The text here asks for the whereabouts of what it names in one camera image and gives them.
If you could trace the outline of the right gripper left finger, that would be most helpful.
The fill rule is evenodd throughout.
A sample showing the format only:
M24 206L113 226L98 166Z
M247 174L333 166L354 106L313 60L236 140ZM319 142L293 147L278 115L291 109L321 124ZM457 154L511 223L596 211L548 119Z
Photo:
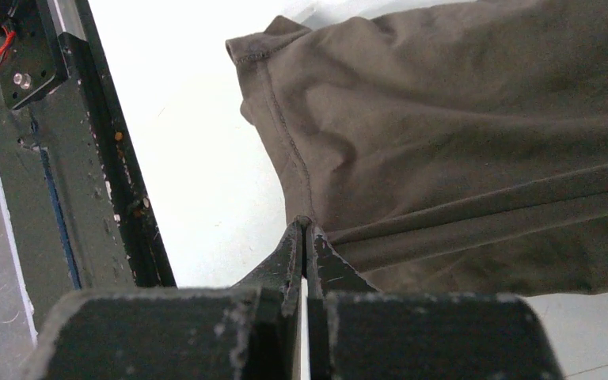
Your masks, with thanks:
M52 309L26 379L290 379L304 220L227 288L74 291Z

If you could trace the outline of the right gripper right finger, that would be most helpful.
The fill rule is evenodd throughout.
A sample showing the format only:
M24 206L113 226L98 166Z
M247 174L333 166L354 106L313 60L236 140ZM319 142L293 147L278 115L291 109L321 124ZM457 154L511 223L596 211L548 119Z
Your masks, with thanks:
M314 379L561 379L536 313L513 294L391 294L305 228Z

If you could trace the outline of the brown boxer briefs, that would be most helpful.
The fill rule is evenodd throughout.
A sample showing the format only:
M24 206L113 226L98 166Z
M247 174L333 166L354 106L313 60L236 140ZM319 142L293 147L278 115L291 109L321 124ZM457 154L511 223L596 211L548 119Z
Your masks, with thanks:
M277 17L226 50L287 217L375 286L608 292L608 1Z

